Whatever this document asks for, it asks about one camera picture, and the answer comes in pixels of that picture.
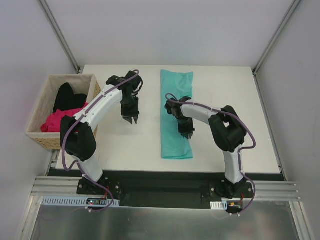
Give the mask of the wicker laundry basket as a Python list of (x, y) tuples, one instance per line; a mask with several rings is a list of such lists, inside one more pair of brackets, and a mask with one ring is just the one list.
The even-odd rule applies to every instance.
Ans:
[(58, 74), (49, 75), (31, 115), (26, 128), (26, 135), (47, 150), (59, 150), (61, 118), (74, 110), (54, 112), (56, 98), (61, 86), (68, 83), (74, 94), (87, 96), (86, 104), (90, 103), (101, 91), (94, 74)]

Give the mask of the aluminium front frame rail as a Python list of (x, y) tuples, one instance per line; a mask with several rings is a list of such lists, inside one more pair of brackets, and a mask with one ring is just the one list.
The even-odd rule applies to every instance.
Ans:
[[(50, 169), (48, 176), (38, 176), (32, 195), (102, 196), (105, 189), (80, 176), (80, 171)], [(260, 201), (300, 201), (295, 182), (285, 181), (281, 174), (249, 174), (245, 184), (236, 189), (226, 187), (222, 173), (104, 171), (100, 183), (116, 199), (133, 194), (199, 194), (205, 199), (233, 197)]]

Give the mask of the aluminium post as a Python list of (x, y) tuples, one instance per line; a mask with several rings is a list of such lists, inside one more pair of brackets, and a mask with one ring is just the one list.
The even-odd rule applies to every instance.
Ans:
[(66, 57), (68, 58), (70, 64), (72, 65), (74, 72), (76, 74), (80, 74), (81, 73), (81, 66), (79, 65), (78, 61), (76, 60), (74, 54), (72, 53), (72, 50), (59, 26), (59, 23), (57, 22), (53, 11), (50, 8), (50, 5), (48, 4), (47, 0), (38, 0), (37, 1), (45, 15), (45, 17), (47, 18), (58, 42), (60, 43)]
[(257, 75), (261, 67), (263, 66), (264, 62), (266, 61), (267, 57), (271, 53), (272, 49), (277, 44), (277, 41), (280, 39), (280, 36), (286, 29), (287, 25), (289, 24), (290, 20), (294, 16), (295, 12), (297, 11), (298, 7), (301, 5), (303, 0), (293, 0), (289, 5), (289, 8), (285, 12), (283, 18), (281, 19), (279, 25), (277, 26), (275, 32), (273, 33), (272, 37), (270, 38), (267, 46), (265, 47), (264, 51), (262, 52), (257, 64), (252, 69), (252, 74), (254, 76)]

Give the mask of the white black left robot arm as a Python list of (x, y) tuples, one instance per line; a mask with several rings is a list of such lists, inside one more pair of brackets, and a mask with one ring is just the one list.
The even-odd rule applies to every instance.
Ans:
[[(62, 165), (69, 172), (77, 165), (88, 188), (99, 195), (109, 192), (99, 161), (97, 160), (97, 142), (94, 131), (99, 122), (116, 105), (120, 105), (122, 118), (130, 124), (136, 124), (139, 119), (139, 91), (143, 80), (139, 70), (131, 70), (126, 76), (113, 75), (101, 92), (80, 112), (74, 116), (64, 116), (60, 122), (60, 146)], [(72, 166), (67, 166), (66, 155), (72, 156)]]

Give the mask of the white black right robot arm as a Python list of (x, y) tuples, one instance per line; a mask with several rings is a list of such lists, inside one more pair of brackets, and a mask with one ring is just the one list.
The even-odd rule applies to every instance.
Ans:
[(246, 184), (242, 169), (241, 148), (247, 135), (233, 107), (213, 109), (193, 102), (188, 96), (177, 100), (167, 98), (165, 109), (177, 120), (178, 132), (190, 140), (195, 131), (193, 120), (210, 127), (217, 147), (222, 150), (225, 164), (224, 180), (214, 187), (215, 193), (227, 199), (237, 197)]

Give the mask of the right rear aluminium post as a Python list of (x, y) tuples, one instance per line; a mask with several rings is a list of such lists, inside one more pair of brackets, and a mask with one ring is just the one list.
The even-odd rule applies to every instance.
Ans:
[(267, 46), (265, 47), (264, 51), (262, 52), (257, 64), (252, 69), (252, 74), (254, 76), (257, 75), (261, 67), (263, 66), (264, 62), (266, 61), (267, 57), (271, 53), (272, 49), (277, 44), (277, 41), (280, 39), (280, 36), (286, 29), (287, 25), (289, 24), (290, 20), (294, 16), (295, 12), (297, 11), (298, 7), (301, 5), (303, 0), (293, 0), (289, 5), (289, 8), (285, 12), (283, 18), (281, 19), (279, 25), (277, 26), (275, 32), (273, 33), (272, 37), (270, 38)]

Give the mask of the pink t shirt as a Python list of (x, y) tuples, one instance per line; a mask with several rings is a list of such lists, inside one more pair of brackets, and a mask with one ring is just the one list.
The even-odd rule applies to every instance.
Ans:
[(68, 110), (57, 109), (56, 112), (49, 115), (45, 123), (40, 127), (42, 133), (59, 133), (61, 131), (61, 121), (65, 116), (73, 117), (79, 113), (84, 107), (88, 105), (87, 102), (81, 106), (72, 107)]

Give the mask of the black t shirt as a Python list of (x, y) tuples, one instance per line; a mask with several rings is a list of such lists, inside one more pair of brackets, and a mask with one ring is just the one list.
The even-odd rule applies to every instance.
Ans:
[(64, 83), (58, 90), (52, 112), (56, 113), (57, 110), (69, 111), (83, 108), (87, 97), (84, 93), (75, 94), (71, 85)]

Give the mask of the left rear aluminium post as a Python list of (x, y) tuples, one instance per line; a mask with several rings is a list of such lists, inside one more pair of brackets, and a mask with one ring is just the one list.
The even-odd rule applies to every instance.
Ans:
[(66, 57), (68, 58), (70, 64), (72, 65), (74, 72), (76, 74), (80, 74), (81, 73), (81, 66), (79, 65), (78, 61), (76, 60), (74, 54), (72, 53), (72, 50), (59, 26), (59, 23), (57, 22), (53, 11), (50, 8), (50, 5), (48, 4), (47, 0), (38, 0), (37, 1), (45, 15), (45, 17), (47, 18), (58, 42), (60, 43)]

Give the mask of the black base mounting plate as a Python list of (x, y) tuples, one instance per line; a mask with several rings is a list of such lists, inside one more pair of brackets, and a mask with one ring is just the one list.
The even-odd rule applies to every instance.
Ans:
[[(224, 181), (222, 173), (105, 170), (103, 175), (107, 197), (119, 200), (122, 207), (205, 210), (210, 202), (226, 199), (214, 189)], [(76, 193), (97, 197), (106, 192), (82, 177)], [(254, 185), (246, 180), (234, 199), (250, 201), (254, 196)]]

